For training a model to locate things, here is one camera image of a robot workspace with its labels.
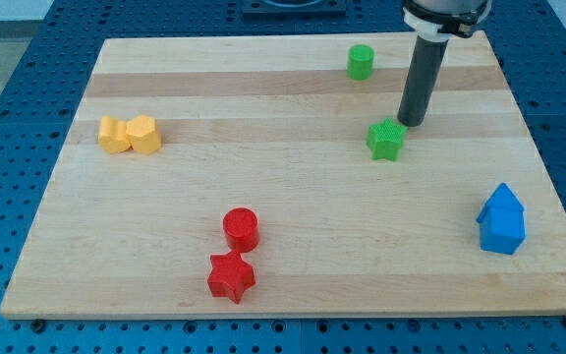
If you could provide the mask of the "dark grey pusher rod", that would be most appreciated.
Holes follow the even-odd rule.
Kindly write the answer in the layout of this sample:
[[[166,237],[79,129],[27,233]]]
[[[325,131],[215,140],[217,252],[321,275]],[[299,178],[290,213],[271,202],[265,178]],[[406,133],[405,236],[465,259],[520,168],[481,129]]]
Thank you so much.
[[[397,118],[407,127],[420,126],[426,115],[447,42],[417,37]]]

